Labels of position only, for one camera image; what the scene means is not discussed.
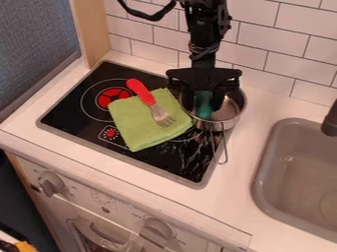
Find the countertop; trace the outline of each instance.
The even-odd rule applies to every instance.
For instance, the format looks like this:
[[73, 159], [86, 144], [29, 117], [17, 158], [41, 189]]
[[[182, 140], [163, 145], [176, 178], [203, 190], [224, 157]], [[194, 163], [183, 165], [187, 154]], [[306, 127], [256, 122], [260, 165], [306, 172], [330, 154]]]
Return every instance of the countertop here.
[[[160, 75], [169, 68], [113, 51], [105, 59]], [[0, 147], [108, 188], [219, 239], [245, 240], [226, 224], [238, 228], [251, 235], [249, 248], [254, 251], [337, 250], [335, 243], [267, 217], [250, 196], [251, 180], [273, 124], [289, 117], [321, 122], [328, 107], [249, 88], [243, 82], [248, 106], [228, 142], [229, 162], [215, 168], [205, 188], [194, 190], [36, 127], [37, 119], [88, 72], [77, 60], [36, 93], [0, 125]]]

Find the yellow object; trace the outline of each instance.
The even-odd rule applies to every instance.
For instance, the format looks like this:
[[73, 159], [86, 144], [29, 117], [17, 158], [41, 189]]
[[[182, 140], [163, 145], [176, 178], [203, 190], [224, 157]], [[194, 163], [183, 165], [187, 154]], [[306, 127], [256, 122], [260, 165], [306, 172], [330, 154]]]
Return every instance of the yellow object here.
[[38, 252], [33, 246], [27, 243], [27, 241], [21, 241], [15, 243], [20, 252]]

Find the floor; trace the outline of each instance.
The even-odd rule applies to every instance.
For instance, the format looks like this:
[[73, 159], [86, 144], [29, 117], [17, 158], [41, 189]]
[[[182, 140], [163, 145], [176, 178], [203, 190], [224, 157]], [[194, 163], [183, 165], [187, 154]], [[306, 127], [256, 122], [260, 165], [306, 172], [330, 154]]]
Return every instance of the floor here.
[[40, 252], [59, 252], [14, 168], [0, 150], [0, 223], [25, 236]]

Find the tile backsplash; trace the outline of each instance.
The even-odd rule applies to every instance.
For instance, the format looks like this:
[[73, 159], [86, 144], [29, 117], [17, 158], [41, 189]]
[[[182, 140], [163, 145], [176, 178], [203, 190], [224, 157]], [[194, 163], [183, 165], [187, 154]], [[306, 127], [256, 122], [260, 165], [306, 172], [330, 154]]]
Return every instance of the tile backsplash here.
[[[124, 0], [153, 14], [169, 0]], [[177, 4], [161, 21], [128, 15], [104, 0], [111, 49], [189, 67], [184, 12]], [[329, 106], [337, 97], [337, 0], [229, 0], [234, 17], [217, 66], [239, 68], [244, 84]]]

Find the faucet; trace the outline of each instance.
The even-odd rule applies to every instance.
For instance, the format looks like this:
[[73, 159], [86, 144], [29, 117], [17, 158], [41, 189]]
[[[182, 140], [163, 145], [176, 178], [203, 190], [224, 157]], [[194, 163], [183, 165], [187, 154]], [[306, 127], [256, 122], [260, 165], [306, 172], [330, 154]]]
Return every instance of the faucet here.
[[337, 99], [325, 116], [320, 130], [329, 137], [337, 137]]

